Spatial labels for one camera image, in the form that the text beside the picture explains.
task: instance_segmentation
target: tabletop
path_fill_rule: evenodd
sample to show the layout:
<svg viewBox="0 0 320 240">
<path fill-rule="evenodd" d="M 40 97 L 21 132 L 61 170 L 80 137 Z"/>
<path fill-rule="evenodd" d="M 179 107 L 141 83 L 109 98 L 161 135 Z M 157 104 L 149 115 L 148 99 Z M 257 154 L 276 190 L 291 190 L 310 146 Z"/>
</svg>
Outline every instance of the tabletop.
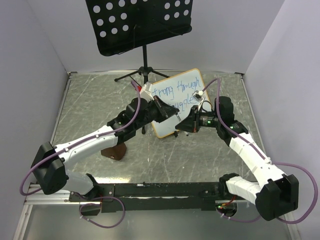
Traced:
<svg viewBox="0 0 320 240">
<path fill-rule="evenodd" d="M 66 89 L 62 111 L 58 117 L 53 144 L 62 144 L 87 135 L 115 118 L 137 96 L 130 78 L 114 82 L 127 72 L 72 73 Z M 165 71 L 174 76 L 180 72 Z M 219 77 L 221 96 L 230 97 L 235 119 L 251 132 L 259 147 L 262 143 L 240 74 L 202 72 L 204 83 Z M 142 83 L 143 77 L 134 79 Z M 154 83 L 163 77 L 151 73 Z M 217 84 L 207 90 L 213 102 Z M 140 130 L 127 141 L 122 160 L 103 157 L 97 152 L 80 162 L 73 171 L 92 174 L 98 183 L 185 183 L 216 182 L 221 176 L 236 173 L 255 181 L 246 164 L 224 141 L 214 128 L 202 127 L 198 133 L 184 133 L 174 137 L 157 138 L 151 124 L 146 134 Z"/>
</svg>

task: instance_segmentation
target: black perforated panel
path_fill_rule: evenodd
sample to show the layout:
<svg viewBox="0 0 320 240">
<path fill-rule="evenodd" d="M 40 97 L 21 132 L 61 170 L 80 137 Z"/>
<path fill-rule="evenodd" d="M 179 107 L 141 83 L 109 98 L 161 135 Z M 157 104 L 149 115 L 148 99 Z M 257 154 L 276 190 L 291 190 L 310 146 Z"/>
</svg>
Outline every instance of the black perforated panel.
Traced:
<svg viewBox="0 0 320 240">
<path fill-rule="evenodd" d="M 104 56 L 191 31 L 193 0 L 86 0 Z"/>
</svg>

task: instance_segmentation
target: tripod stand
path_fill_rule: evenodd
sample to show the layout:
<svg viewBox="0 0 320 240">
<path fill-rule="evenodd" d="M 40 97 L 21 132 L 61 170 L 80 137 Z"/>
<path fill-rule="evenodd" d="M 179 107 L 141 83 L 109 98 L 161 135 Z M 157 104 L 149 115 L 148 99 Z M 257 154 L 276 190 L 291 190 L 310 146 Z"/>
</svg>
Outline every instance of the tripod stand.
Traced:
<svg viewBox="0 0 320 240">
<path fill-rule="evenodd" d="M 131 73 L 124 75 L 122 77 L 118 77 L 114 81 L 118 82 L 121 79 L 125 79 L 127 77 L 131 77 L 132 75 L 139 74 L 139 75 L 143 75 L 143 84 L 146 84 L 146 82 L 148 82 L 148 74 L 149 73 L 154 73 L 154 74 L 160 75 L 164 78 L 169 78 L 168 75 L 165 75 L 161 72 L 155 71 L 152 67 L 148 66 L 147 45 L 142 46 L 142 54 L 143 54 L 143 66 L 141 66 L 139 68 L 139 70 L 131 72 Z"/>
</svg>

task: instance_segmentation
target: metal bracket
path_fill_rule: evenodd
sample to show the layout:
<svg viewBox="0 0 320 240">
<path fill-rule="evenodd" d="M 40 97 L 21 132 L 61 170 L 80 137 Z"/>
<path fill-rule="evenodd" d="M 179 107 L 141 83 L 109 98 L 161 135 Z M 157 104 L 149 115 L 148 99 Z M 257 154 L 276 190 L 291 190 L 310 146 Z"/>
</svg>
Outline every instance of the metal bracket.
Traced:
<svg viewBox="0 0 320 240">
<path fill-rule="evenodd" d="M 100 184 L 100 197 L 114 197 L 115 196 L 115 186 L 112 184 Z M 73 192 L 69 195 L 69 202 L 86 202 L 83 198 L 79 197 L 77 194 L 73 194 Z M 102 202 L 112 202 L 112 198 L 103 198 Z"/>
<path fill-rule="evenodd" d="M 16 227 L 15 234 L 13 240 L 22 240 L 24 238 L 28 221 L 31 215 L 33 205 L 24 205 L 22 209 L 22 213 L 20 216 L 20 220 L 18 226 Z"/>
</svg>

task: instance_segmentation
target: white wall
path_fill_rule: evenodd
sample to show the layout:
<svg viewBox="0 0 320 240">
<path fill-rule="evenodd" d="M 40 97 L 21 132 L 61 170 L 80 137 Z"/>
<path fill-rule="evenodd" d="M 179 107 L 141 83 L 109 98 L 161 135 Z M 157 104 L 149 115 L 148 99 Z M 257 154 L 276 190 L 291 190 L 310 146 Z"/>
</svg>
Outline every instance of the white wall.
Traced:
<svg viewBox="0 0 320 240">
<path fill-rule="evenodd" d="M 271 159 L 306 167 L 320 182 L 320 1 L 286 0 L 257 51 L 245 85 Z M 314 190 L 300 171 L 299 218 Z M 320 206 L 298 225 L 304 240 L 320 238 Z"/>
<path fill-rule="evenodd" d="M 67 79 L 25 0 L 0 7 L 0 233 L 12 239 L 24 197 L 19 185 L 50 140 Z"/>
<path fill-rule="evenodd" d="M 67 71 L 137 69 L 142 65 L 141 48 L 121 56 L 99 54 L 85 0 L 28 2 Z M 155 69 L 245 73 L 283 2 L 194 0 L 193 30 L 149 45 L 149 64 Z"/>
</svg>

